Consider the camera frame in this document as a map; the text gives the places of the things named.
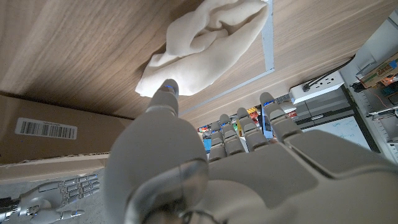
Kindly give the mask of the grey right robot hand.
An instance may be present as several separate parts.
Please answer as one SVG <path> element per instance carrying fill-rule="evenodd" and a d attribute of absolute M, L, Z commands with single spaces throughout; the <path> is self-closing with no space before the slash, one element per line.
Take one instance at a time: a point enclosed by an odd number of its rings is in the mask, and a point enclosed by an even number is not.
<path fill-rule="evenodd" d="M 19 215 L 28 216 L 31 223 L 55 223 L 79 217 L 84 210 L 64 210 L 83 198 L 97 193 L 100 182 L 96 174 L 74 179 L 47 182 L 19 197 Z"/>

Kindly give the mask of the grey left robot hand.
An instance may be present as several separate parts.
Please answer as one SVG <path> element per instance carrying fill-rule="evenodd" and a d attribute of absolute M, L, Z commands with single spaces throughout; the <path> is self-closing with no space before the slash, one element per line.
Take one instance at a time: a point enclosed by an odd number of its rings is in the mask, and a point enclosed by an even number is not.
<path fill-rule="evenodd" d="M 244 137 L 222 115 L 206 152 L 178 117 L 177 83 L 164 81 L 111 148 L 106 222 L 397 222 L 395 164 L 333 134 L 302 131 L 269 93 L 260 100 L 275 143 L 240 108 Z"/>

